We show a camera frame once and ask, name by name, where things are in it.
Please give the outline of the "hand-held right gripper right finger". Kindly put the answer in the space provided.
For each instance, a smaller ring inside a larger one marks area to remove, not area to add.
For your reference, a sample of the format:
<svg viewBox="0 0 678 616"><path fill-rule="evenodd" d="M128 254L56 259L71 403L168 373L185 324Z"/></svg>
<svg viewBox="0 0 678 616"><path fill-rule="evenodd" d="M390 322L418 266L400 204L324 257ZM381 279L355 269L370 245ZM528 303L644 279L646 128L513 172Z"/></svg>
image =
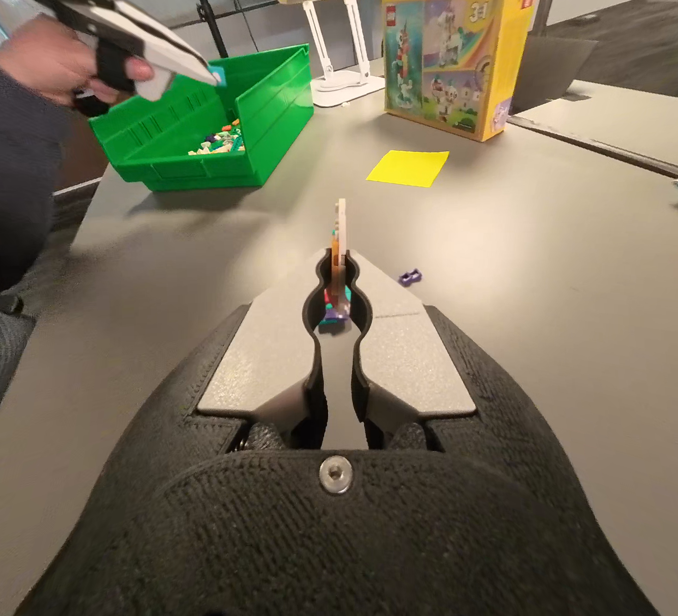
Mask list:
<svg viewBox="0 0 678 616"><path fill-rule="evenodd" d="M358 253L346 255L351 396L369 449L407 424L472 416L477 407L424 303Z"/></svg>

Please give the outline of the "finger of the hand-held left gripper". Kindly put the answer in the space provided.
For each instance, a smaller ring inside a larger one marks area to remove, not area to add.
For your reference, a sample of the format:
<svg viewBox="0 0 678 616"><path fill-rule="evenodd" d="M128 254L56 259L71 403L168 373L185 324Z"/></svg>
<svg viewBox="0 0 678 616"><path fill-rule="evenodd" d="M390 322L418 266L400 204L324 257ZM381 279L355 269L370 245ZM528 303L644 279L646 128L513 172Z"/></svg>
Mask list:
<svg viewBox="0 0 678 616"><path fill-rule="evenodd" d="M215 85L208 61L164 24L127 1L117 2L117 13L133 24L134 31L142 33L146 60L176 74Z"/></svg>

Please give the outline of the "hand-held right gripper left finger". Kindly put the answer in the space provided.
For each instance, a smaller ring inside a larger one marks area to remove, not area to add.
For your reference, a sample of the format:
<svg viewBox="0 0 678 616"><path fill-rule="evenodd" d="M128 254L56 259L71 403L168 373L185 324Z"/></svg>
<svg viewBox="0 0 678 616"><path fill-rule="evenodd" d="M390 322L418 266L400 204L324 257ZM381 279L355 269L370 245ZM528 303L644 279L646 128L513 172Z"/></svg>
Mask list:
<svg viewBox="0 0 678 616"><path fill-rule="evenodd" d="M327 427L320 343L329 250L319 249L250 303L197 403L208 417L272 424L319 449Z"/></svg>

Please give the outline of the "pile of toy bricks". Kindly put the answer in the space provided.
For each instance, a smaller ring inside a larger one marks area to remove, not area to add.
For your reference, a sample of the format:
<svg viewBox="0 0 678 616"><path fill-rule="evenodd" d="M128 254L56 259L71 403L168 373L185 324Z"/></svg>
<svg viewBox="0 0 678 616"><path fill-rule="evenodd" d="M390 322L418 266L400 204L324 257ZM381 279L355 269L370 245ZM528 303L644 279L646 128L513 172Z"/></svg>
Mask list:
<svg viewBox="0 0 678 616"><path fill-rule="evenodd" d="M188 151L188 155L233 154L245 151L242 122L235 119L226 124L221 131L209 134L196 150Z"/></svg>

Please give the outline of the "green plastic bin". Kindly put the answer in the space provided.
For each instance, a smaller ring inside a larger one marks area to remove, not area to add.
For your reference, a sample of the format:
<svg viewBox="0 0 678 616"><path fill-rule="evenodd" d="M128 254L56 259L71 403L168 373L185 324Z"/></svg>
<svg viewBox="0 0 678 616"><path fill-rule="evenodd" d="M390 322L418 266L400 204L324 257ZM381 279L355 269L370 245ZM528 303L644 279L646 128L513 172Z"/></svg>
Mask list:
<svg viewBox="0 0 678 616"><path fill-rule="evenodd" d="M314 113L307 43L213 61L227 86L176 76L157 102L132 97L89 125L126 182L150 191L263 186ZM189 156L242 122L245 152Z"/></svg>

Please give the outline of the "colourful brick plate assembly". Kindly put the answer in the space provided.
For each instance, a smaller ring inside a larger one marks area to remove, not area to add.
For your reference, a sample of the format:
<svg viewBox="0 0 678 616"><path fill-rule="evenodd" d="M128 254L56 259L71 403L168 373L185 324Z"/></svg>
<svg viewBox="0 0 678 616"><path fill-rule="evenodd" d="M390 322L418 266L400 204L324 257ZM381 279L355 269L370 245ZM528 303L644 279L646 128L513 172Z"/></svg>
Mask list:
<svg viewBox="0 0 678 616"><path fill-rule="evenodd" d="M346 280L346 200L335 204L335 221L332 230L329 265L329 282L324 290L325 313L319 323L322 333L342 331L351 317L351 290Z"/></svg>

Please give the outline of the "person's left forearm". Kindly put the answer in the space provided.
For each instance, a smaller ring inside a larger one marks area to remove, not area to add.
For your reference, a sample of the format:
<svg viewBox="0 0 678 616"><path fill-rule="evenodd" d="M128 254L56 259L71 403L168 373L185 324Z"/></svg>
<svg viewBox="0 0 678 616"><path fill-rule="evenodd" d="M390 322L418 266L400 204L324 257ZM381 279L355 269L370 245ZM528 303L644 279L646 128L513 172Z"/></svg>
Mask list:
<svg viewBox="0 0 678 616"><path fill-rule="evenodd" d="M52 228L71 113L1 73L1 291L18 284Z"/></svg>

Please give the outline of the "yellow toy set box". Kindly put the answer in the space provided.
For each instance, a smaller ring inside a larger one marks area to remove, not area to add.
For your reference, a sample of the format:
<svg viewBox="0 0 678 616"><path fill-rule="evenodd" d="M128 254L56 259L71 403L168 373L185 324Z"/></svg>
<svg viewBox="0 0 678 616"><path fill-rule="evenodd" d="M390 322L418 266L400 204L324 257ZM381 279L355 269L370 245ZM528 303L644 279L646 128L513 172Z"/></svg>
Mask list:
<svg viewBox="0 0 678 616"><path fill-rule="evenodd" d="M505 129L538 0L382 0L385 112L476 142Z"/></svg>

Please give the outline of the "person's left hand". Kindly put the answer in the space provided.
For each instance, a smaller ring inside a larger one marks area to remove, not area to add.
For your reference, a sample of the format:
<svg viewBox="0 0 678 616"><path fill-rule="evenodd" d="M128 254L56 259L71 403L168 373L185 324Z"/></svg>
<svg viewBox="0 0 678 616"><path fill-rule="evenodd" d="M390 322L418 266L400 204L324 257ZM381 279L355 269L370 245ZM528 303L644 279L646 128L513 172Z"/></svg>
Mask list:
<svg viewBox="0 0 678 616"><path fill-rule="evenodd" d="M48 16L31 19L1 45L1 70L63 107L73 107L78 89L89 90L109 105L118 103L122 96L99 77L94 49L75 31Z"/></svg>

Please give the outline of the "yellow sticky note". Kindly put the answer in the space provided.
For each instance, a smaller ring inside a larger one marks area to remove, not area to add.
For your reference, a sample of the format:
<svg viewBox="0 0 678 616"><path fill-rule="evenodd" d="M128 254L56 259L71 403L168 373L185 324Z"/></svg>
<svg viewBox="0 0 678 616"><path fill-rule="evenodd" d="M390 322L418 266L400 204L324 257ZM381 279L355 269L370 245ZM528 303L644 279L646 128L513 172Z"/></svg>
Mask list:
<svg viewBox="0 0 678 616"><path fill-rule="evenodd" d="M366 180L387 184L430 188L449 152L410 152L391 150L370 172Z"/></svg>

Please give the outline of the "grey slanted panel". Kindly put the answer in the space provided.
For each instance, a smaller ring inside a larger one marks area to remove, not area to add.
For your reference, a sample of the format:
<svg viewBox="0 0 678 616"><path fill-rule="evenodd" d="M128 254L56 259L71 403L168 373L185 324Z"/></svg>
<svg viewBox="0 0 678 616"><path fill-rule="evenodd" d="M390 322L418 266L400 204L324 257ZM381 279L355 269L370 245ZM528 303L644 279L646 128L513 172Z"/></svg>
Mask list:
<svg viewBox="0 0 678 616"><path fill-rule="evenodd" d="M563 97L598 44L589 39L528 35L510 115Z"/></svg>

